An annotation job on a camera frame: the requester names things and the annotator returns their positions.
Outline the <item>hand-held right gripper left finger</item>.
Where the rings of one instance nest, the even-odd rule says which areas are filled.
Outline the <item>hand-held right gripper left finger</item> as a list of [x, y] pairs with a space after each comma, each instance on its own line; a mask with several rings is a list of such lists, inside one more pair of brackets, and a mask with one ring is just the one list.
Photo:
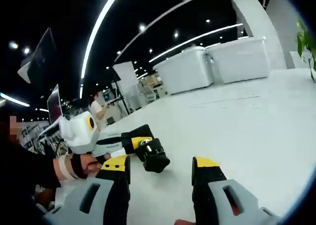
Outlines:
[[74, 188], [45, 215], [51, 225], [125, 225], [130, 201], [130, 157], [105, 161], [96, 177]]

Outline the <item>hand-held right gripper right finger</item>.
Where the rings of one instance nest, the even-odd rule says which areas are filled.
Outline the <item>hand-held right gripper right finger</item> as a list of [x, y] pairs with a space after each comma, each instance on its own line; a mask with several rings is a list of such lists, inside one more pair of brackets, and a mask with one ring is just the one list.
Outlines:
[[192, 160], [192, 201], [197, 225], [276, 225], [280, 218], [235, 180], [228, 180], [217, 162]]

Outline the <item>person's left hand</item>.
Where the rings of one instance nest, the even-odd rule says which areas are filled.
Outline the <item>person's left hand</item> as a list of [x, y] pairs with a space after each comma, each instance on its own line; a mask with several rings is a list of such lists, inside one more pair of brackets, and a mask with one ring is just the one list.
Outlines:
[[102, 167], [91, 154], [73, 154], [70, 162], [72, 171], [80, 179], [86, 179], [89, 174], [97, 173]]

